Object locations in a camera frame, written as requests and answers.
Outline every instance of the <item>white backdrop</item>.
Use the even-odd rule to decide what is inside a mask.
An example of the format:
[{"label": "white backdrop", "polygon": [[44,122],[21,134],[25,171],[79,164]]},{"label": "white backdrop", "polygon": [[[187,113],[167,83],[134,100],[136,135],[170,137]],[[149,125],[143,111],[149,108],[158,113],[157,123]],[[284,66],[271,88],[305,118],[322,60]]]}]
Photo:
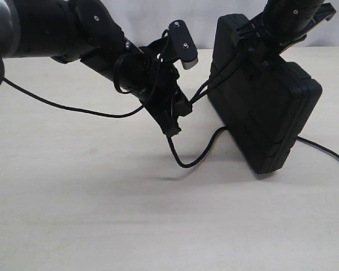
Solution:
[{"label": "white backdrop", "polygon": [[[157,39],[168,24],[186,21],[199,49],[213,48],[219,16],[259,14],[267,0],[103,0],[114,20],[138,45]],[[302,46],[339,46],[339,0],[331,1],[338,13],[332,21],[313,30]]]}]

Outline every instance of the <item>plastic case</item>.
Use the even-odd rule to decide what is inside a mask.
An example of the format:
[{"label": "plastic case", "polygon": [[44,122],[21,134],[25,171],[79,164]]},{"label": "plastic case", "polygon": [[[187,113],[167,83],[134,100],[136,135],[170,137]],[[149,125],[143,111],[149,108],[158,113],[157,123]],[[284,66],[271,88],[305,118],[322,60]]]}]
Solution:
[{"label": "plastic case", "polygon": [[208,96],[253,171],[266,174],[283,167],[323,90],[298,64],[280,56],[266,65],[234,60],[231,35],[248,21],[242,14],[219,19],[211,74],[232,62],[209,87],[225,82]]}]

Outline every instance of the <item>tabletop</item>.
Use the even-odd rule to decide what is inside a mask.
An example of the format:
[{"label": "tabletop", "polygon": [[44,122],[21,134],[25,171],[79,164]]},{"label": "tabletop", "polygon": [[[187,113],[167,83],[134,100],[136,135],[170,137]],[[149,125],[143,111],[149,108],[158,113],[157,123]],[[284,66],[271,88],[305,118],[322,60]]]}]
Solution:
[{"label": "tabletop", "polygon": [[[191,97],[210,50],[181,69]],[[292,48],[324,87],[302,136],[339,152],[339,48]],[[6,60],[7,77],[55,102],[108,113],[138,106],[81,63]],[[174,141],[192,161],[221,126],[207,99]],[[298,143],[253,175],[228,133],[179,168],[146,111],[123,120],[66,112],[0,88],[0,271],[339,270],[339,162]]]}]

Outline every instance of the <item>screw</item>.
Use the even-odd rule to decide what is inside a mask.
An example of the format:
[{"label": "screw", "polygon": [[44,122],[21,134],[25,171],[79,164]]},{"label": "screw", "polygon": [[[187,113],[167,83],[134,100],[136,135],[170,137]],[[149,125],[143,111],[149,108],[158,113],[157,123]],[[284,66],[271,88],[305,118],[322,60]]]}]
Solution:
[{"label": "screw", "polygon": [[125,42],[125,48],[126,48],[127,50],[129,50],[129,49],[131,48],[131,42],[130,42],[130,41],[126,41],[126,42]]}]

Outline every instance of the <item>black case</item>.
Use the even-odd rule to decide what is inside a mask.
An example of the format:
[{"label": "black case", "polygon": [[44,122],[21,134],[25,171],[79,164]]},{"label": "black case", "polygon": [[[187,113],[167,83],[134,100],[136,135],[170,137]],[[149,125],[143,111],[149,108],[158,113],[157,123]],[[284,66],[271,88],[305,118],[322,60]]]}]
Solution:
[{"label": "black case", "polygon": [[253,171],[266,174],[283,167],[323,90],[280,56],[262,66],[240,63],[231,37],[248,21],[242,14],[219,19],[211,74],[231,64],[209,87],[225,82],[208,96]]}]

